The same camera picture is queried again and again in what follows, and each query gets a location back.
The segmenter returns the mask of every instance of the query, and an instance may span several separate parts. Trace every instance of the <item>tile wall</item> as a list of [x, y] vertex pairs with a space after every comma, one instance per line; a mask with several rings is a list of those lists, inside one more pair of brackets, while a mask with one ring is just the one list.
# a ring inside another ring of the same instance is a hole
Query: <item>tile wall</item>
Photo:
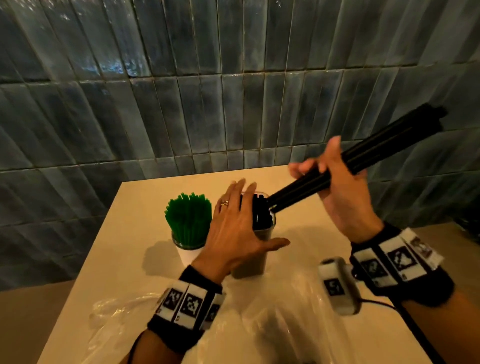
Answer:
[[302, 161], [424, 103], [377, 212], [480, 193], [478, 0], [0, 0], [0, 289], [73, 279], [123, 181]]

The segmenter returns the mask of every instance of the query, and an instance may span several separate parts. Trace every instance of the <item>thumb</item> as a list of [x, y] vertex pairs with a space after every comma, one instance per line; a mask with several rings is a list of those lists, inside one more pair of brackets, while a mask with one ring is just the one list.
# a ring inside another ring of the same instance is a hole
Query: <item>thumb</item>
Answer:
[[340, 147], [340, 136], [334, 136], [328, 141], [324, 152], [324, 162], [330, 171], [332, 177], [334, 176], [350, 176], [350, 171], [342, 160], [342, 149]]
[[262, 242], [262, 251], [271, 252], [273, 250], [278, 250], [290, 244], [290, 240], [286, 238], [273, 238], [269, 241]]

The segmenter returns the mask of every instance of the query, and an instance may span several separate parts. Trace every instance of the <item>left hand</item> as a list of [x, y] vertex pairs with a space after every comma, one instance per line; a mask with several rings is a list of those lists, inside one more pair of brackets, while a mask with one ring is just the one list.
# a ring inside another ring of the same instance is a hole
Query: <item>left hand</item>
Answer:
[[[290, 244], [285, 238], [273, 238], [264, 242], [256, 237], [252, 229], [252, 200], [257, 184], [254, 182], [248, 186], [240, 209], [240, 195], [244, 185], [245, 179], [232, 182], [218, 200], [205, 247], [192, 262], [198, 272], [218, 284], [242, 262]], [[222, 206], [222, 201], [228, 201], [228, 206]]]

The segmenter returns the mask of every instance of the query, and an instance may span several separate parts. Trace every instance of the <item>right hand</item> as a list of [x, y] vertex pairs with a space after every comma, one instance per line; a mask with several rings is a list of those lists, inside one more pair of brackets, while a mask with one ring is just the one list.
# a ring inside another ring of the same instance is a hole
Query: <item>right hand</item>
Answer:
[[340, 136], [328, 141], [325, 152], [303, 163], [289, 163], [288, 170], [298, 179], [318, 166], [320, 173], [327, 169], [332, 175], [330, 188], [318, 193], [325, 210], [338, 230], [353, 243], [362, 243], [382, 231], [384, 223], [375, 214], [368, 192], [367, 173], [353, 176], [341, 158]]

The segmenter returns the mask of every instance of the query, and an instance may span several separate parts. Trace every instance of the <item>forearm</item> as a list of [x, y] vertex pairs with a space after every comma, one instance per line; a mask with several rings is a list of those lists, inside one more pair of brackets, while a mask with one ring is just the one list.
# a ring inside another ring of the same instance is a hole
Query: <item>forearm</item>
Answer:
[[[129, 355], [120, 364], [127, 364]], [[170, 350], [161, 338], [147, 329], [137, 343], [131, 364], [179, 364], [183, 356]]]
[[457, 288], [439, 307], [402, 306], [447, 364], [480, 362], [480, 310]]

